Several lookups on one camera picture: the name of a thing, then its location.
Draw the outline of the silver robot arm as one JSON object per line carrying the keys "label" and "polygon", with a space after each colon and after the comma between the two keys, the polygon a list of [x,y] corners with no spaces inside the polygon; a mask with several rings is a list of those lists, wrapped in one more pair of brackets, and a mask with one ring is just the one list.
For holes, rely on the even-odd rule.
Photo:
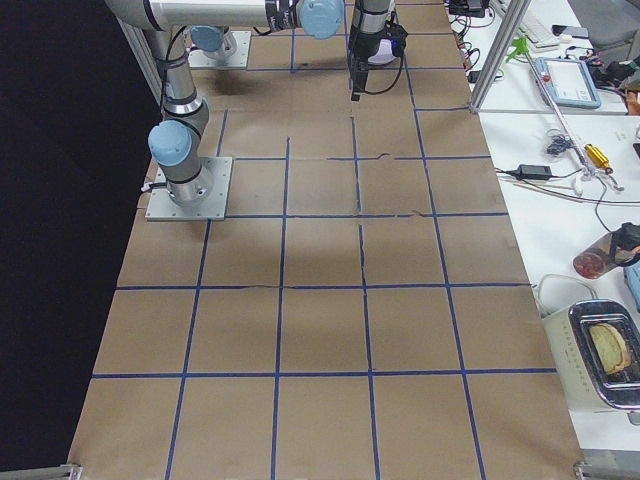
{"label": "silver robot arm", "polygon": [[214,60],[226,59],[237,51],[237,42],[228,27],[194,25],[190,35],[193,45]]}
{"label": "silver robot arm", "polygon": [[[108,1],[112,13],[143,31],[162,81],[165,119],[192,116],[202,100],[186,66],[179,31],[188,27],[264,27],[269,33],[301,28],[316,39],[336,33],[344,17],[342,1]],[[366,90],[368,60],[390,30],[389,1],[357,1],[348,44],[351,99]]]}

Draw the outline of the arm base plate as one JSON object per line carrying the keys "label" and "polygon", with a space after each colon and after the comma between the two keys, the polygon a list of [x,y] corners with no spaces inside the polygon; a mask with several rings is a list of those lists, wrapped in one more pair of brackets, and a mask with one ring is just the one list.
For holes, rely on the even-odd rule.
{"label": "arm base plate", "polygon": [[226,216],[232,157],[201,157],[201,171],[189,183],[168,182],[159,169],[146,210],[149,221],[222,221]]}
{"label": "arm base plate", "polygon": [[225,41],[231,49],[226,53],[193,48],[189,53],[192,70],[243,70],[247,68],[251,44],[250,31],[230,31],[233,41]]}

